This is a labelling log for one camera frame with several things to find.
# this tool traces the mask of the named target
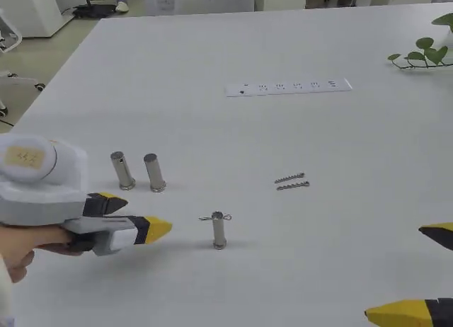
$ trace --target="power strip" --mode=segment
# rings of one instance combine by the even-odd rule
[[[293,93],[350,91],[346,79],[295,81],[261,84],[232,84],[225,87],[227,97],[289,95]]]

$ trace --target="metal pin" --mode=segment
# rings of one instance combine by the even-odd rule
[[[211,217],[201,217],[200,221],[212,221],[214,228],[214,241],[212,245],[218,250],[222,250],[227,246],[225,238],[224,220],[230,221],[232,216],[229,214],[223,215],[221,212],[213,212]]]
[[[281,187],[278,187],[277,190],[285,190],[285,189],[293,189],[293,188],[309,187],[309,186],[310,186],[310,182],[306,180],[305,182],[302,182],[302,183],[282,185]]]
[[[113,168],[115,168],[118,179],[120,180],[120,189],[133,189],[135,186],[135,179],[130,174],[125,155],[121,151],[117,151],[110,155],[110,159],[112,160]]]
[[[144,165],[147,168],[150,188],[153,193],[161,193],[165,190],[167,184],[162,178],[161,167],[157,160],[156,154],[147,154],[144,158]]]
[[[276,180],[274,183],[277,184],[277,183],[281,183],[281,182],[286,182],[287,180],[295,180],[296,178],[304,178],[304,177],[305,177],[305,173],[298,173],[296,175],[291,175],[288,177],[280,178],[280,179]]]

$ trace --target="plant stem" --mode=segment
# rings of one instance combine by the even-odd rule
[[[397,65],[395,63],[393,63],[393,65],[395,65],[396,67],[398,67],[401,70],[406,70],[406,69],[430,69],[430,68],[434,68],[434,67],[453,67],[453,64],[445,64],[445,63],[443,63],[443,65],[428,65],[426,67],[420,67],[418,65],[412,65],[412,64],[409,67],[400,67],[399,65]]]
[[[414,64],[412,64],[409,59],[406,59],[408,61],[409,67],[415,67]]]

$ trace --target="green leaf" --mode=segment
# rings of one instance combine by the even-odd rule
[[[410,60],[425,60],[425,56],[423,56],[423,54],[419,53],[419,52],[416,52],[416,51],[412,51],[408,54],[408,59]]]
[[[429,37],[420,38],[415,42],[415,44],[419,49],[426,50],[432,47],[432,44],[434,44],[434,39]]]
[[[399,53],[393,53],[392,55],[388,56],[387,59],[394,61],[395,59],[399,58],[401,55]]]
[[[431,48],[425,50],[425,56],[436,65],[439,65],[440,61],[442,60],[439,52]]]
[[[433,25],[448,25],[453,26],[453,13],[448,13],[431,22]]]
[[[438,55],[439,55],[439,58],[440,58],[440,61],[442,61],[442,59],[445,58],[445,56],[447,55],[447,52],[448,52],[448,47],[446,46],[442,46],[438,51]]]

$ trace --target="yellow tip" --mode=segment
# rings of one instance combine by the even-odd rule
[[[379,327],[432,327],[425,300],[404,300],[365,311],[369,322]]]
[[[442,229],[450,230],[451,232],[453,232],[453,222],[429,224],[426,226],[421,226],[420,229],[423,229],[423,228],[442,228]]]
[[[120,200],[125,201],[125,199],[118,197],[117,195],[110,194],[110,193],[98,193],[99,195],[106,197],[106,198],[119,198]]]
[[[159,240],[173,227],[172,223],[158,219],[157,217],[145,217],[145,219],[150,223],[145,244],[151,244]]]

